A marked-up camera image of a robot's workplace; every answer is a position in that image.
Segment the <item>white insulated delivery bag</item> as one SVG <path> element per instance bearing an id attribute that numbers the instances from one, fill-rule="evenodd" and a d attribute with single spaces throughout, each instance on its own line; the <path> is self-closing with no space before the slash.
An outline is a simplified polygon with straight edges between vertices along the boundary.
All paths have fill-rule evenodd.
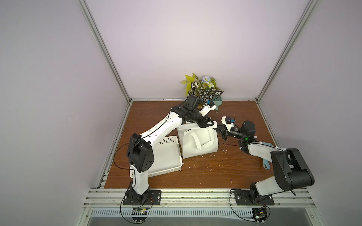
<path id="1" fill-rule="evenodd" d="M 218 137 L 216 121 L 206 128 L 197 123 L 187 123 L 177 128 L 184 159 L 218 151 Z"/>

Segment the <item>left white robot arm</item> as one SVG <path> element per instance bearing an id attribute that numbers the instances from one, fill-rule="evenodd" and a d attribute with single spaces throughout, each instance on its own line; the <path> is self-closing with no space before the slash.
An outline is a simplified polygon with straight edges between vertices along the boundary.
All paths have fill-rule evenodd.
<path id="1" fill-rule="evenodd" d="M 203 108 L 198 110 L 200 102 L 200 98 L 190 94 L 184 102 L 172 107 L 167 116 L 154 127 L 141 135 L 135 133 L 130 137 L 127 158 L 130 170 L 133 171 L 133 183 L 128 197 L 134 197 L 142 203 L 148 198 L 148 171 L 155 160 L 153 149 L 161 139 L 180 127 L 183 122 L 194 122 L 201 128 L 215 125 L 211 117 L 207 116 L 216 109 L 215 104 L 208 100 Z"/>

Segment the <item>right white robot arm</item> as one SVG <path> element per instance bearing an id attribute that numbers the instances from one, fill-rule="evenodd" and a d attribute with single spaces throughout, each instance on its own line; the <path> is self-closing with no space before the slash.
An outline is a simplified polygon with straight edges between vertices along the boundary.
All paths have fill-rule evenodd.
<path id="1" fill-rule="evenodd" d="M 238 139 L 242 152 L 267 160 L 273 166 L 273 176 L 251 184 L 249 199 L 262 201 L 273 194 L 314 185 L 314 176 L 301 152 L 296 148 L 281 148 L 258 141 L 253 122 L 244 121 L 242 126 L 238 127 L 233 118 L 224 116 L 216 131 L 224 140 L 230 137 Z"/>

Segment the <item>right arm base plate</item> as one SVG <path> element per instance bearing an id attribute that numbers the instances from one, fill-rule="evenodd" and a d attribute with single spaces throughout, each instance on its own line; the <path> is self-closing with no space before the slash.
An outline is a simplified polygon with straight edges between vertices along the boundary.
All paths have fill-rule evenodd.
<path id="1" fill-rule="evenodd" d="M 274 206 L 275 202 L 271 195 L 259 195 L 256 191 L 246 191 L 236 189 L 232 191 L 236 204 L 238 206 Z"/>

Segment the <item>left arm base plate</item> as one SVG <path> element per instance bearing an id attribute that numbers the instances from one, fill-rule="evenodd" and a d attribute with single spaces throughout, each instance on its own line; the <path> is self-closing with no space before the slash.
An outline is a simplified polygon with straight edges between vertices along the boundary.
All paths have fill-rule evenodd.
<path id="1" fill-rule="evenodd" d="M 122 204 L 125 206 L 131 205 L 160 205 L 162 197 L 161 190 L 147 190 L 144 194 L 140 195 L 134 190 L 129 190 L 125 193 Z"/>

